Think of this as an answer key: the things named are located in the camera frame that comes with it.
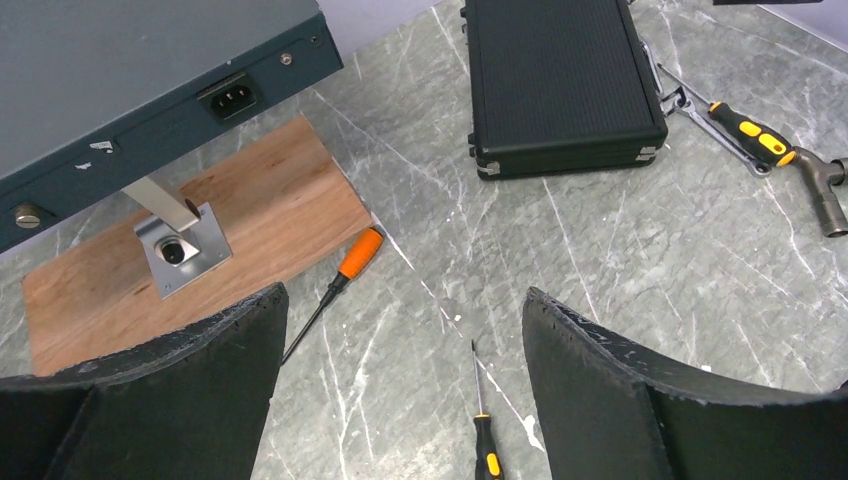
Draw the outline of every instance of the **metal bracket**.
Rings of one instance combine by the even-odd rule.
[[[485,167],[481,167],[477,165],[477,170],[487,174],[487,175],[500,175],[501,173],[501,164],[500,162],[489,162]]]
[[[639,155],[636,157],[636,161],[637,162],[648,162],[648,161],[656,158],[658,154],[659,154],[659,151],[657,150],[657,147],[654,147],[654,146],[642,147],[642,150],[639,151]]]
[[[161,298],[174,294],[232,256],[208,203],[197,208],[150,176],[123,191],[153,214],[136,224],[134,230]]]
[[[141,240],[144,255],[150,265],[150,273],[163,299],[200,278],[204,273],[217,267],[233,256],[227,238],[212,212],[212,207],[204,203],[198,208],[200,221],[194,224],[183,236],[174,235],[165,222],[151,215],[135,226],[135,233]],[[162,247],[169,241],[180,242],[197,247],[197,252],[178,265],[173,265],[162,256]]]

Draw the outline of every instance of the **screwdriver shaft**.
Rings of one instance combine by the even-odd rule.
[[[471,360],[474,361],[474,381],[477,382],[477,405],[480,407],[480,415],[483,415],[483,393],[480,388],[480,366],[477,364],[477,347],[471,340]]]
[[[371,259],[374,258],[374,255],[377,254],[377,250],[380,249],[380,245],[383,243],[383,235],[374,227],[366,229],[362,232],[362,235],[356,240],[351,249],[345,255],[344,260],[342,260],[341,265],[339,265],[339,272],[336,274],[336,278],[327,286],[327,293],[321,297],[321,303],[318,305],[318,308],[315,310],[315,313],[312,314],[312,317],[309,318],[309,321],[306,322],[306,326],[301,329],[300,333],[297,334],[294,341],[289,345],[288,350],[283,354],[283,359],[280,362],[280,366],[286,363],[286,361],[291,357],[292,353],[294,353],[295,348],[300,345],[300,342],[303,340],[303,337],[309,332],[309,329],[312,328],[312,325],[321,317],[321,313],[333,303],[333,299],[338,296],[347,286],[348,282],[353,280],[357,275],[359,275]]]

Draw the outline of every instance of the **white wall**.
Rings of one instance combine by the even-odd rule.
[[[848,1],[824,0],[765,8],[848,52]]]
[[[318,0],[342,58],[408,23],[436,3],[439,0]]]

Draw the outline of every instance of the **gray marble surface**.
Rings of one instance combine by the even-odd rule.
[[[703,93],[848,155],[848,54],[759,8],[710,3],[632,11]],[[521,342],[531,285],[721,375],[804,392],[848,378],[848,239],[821,236],[797,171],[756,180],[675,117],[650,168],[484,183],[465,145],[459,7],[446,0],[166,169],[181,182],[303,112],[391,238],[282,369],[255,478],[471,478],[472,338],[510,478],[550,478]],[[133,209],[116,195],[3,257],[0,374],[30,369],[22,275]],[[288,283],[290,335],[341,255]]]

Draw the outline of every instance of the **orange-handled screwdriver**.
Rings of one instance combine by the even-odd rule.
[[[321,298],[318,309],[315,310],[315,313],[312,314],[312,317],[309,318],[309,321],[306,322],[306,325],[297,334],[292,344],[289,345],[289,349],[283,355],[283,361],[280,362],[280,366],[286,363],[286,360],[289,359],[294,349],[297,348],[297,345],[303,340],[303,337],[309,332],[309,329],[312,328],[318,317],[321,316],[321,312],[333,303],[333,300],[344,290],[347,284],[368,266],[368,263],[377,254],[377,250],[380,249],[380,245],[382,244],[383,235],[376,228],[371,227],[362,232],[362,235],[359,236],[356,243],[353,244],[353,247],[345,255],[341,265],[339,265],[339,273],[336,274],[336,278],[327,287],[327,293]]]

